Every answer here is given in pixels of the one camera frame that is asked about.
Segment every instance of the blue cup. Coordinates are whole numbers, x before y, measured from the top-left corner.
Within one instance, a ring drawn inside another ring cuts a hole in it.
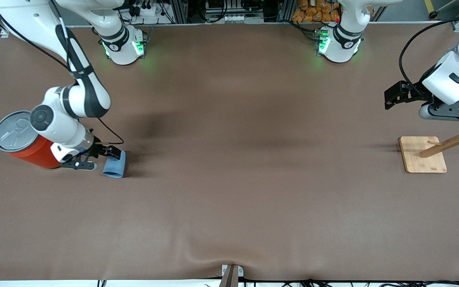
[[[104,165],[104,171],[102,172],[107,177],[122,178],[125,172],[125,161],[126,154],[122,151],[120,159],[114,157],[107,158],[106,165]]]

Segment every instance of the red container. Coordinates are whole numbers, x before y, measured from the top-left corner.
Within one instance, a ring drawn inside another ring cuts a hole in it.
[[[60,163],[51,152],[53,142],[40,136],[29,123],[29,111],[18,111],[0,121],[0,149],[10,156],[54,169]]]

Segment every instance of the brown table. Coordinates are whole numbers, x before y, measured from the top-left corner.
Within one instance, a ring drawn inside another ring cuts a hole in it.
[[[0,279],[203,278],[237,263],[260,280],[459,280],[459,147],[444,152],[447,174],[407,174],[397,143],[459,123],[383,103],[424,26],[370,25],[345,64],[315,57],[290,26],[160,27],[126,67],[76,29],[112,95],[104,120],[126,140],[126,178],[0,152]],[[458,39],[428,31],[407,73],[418,79]],[[0,119],[72,82],[0,40]]]

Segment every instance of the container lid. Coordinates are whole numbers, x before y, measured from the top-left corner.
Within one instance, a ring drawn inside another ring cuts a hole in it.
[[[29,147],[38,133],[29,123],[29,111],[17,111],[0,121],[0,149],[4,152],[18,152]]]

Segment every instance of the wooden base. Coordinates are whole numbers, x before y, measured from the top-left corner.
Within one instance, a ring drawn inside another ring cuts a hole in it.
[[[419,156],[421,151],[432,147],[432,142],[439,142],[436,136],[402,136],[399,138],[401,155],[408,173],[446,173],[447,167],[442,153],[427,158]]]

